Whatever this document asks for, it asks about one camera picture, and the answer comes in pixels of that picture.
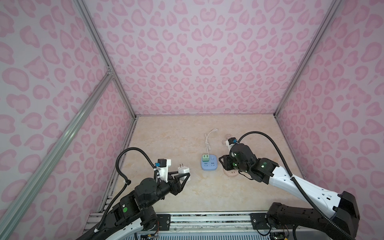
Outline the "white charger plug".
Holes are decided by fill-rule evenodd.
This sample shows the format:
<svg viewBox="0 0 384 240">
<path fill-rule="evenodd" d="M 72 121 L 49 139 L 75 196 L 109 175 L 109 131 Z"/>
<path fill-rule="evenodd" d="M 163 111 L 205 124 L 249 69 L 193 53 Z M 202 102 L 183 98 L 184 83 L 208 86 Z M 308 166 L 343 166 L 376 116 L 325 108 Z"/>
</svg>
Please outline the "white charger plug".
<svg viewBox="0 0 384 240">
<path fill-rule="evenodd" d="M 190 168 L 184 166 L 184 164 L 181 164 L 181 165 L 178 167 L 178 173 L 179 173 L 179 174 L 190 173 Z M 181 181 L 184 181 L 185 179 L 186 179 L 186 176 L 180 178 Z"/>
</svg>

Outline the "light green charger plug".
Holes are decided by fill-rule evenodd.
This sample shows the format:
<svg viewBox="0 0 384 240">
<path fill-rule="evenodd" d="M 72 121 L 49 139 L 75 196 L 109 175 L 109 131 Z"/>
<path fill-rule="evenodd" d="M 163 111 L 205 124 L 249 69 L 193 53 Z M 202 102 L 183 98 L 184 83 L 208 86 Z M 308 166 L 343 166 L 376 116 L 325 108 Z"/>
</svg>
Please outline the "light green charger plug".
<svg viewBox="0 0 384 240">
<path fill-rule="evenodd" d="M 202 162 L 209 162 L 209 161 L 210 161 L 210 155 L 209 154 L 202 155 Z"/>
</svg>

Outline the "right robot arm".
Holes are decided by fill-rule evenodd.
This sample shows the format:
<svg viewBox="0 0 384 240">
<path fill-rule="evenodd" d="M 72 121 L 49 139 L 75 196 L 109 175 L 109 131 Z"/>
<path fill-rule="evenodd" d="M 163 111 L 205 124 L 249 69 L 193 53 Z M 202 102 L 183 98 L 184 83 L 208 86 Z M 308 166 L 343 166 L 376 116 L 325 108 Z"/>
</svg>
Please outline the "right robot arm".
<svg viewBox="0 0 384 240">
<path fill-rule="evenodd" d="M 219 159 L 226 171 L 245 173 L 249 180 L 282 189 L 311 206 L 307 209 L 272 203 L 266 213 L 269 225 L 315 229 L 332 240 L 356 238 L 360 213 L 353 194 L 346 191 L 338 194 L 290 175 L 278 163 L 267 158 L 257 158 L 247 145 L 237 143 L 234 138 L 227 141 L 227 147 L 229 154 Z"/>
</svg>

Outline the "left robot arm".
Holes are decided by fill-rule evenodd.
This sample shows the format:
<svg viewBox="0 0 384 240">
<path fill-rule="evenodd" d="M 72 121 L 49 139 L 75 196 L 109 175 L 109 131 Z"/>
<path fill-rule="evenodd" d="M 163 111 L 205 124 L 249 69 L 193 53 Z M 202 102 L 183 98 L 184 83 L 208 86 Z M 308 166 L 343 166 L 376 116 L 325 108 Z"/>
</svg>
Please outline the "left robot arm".
<svg viewBox="0 0 384 240">
<path fill-rule="evenodd" d="M 190 173 L 178 174 L 169 180 L 157 182 L 152 178 L 141 181 L 128 195 L 122 197 L 111 210 L 79 240 L 123 240 L 141 231 L 159 226 L 153 205 L 169 193 L 177 195 L 184 189 Z"/>
</svg>

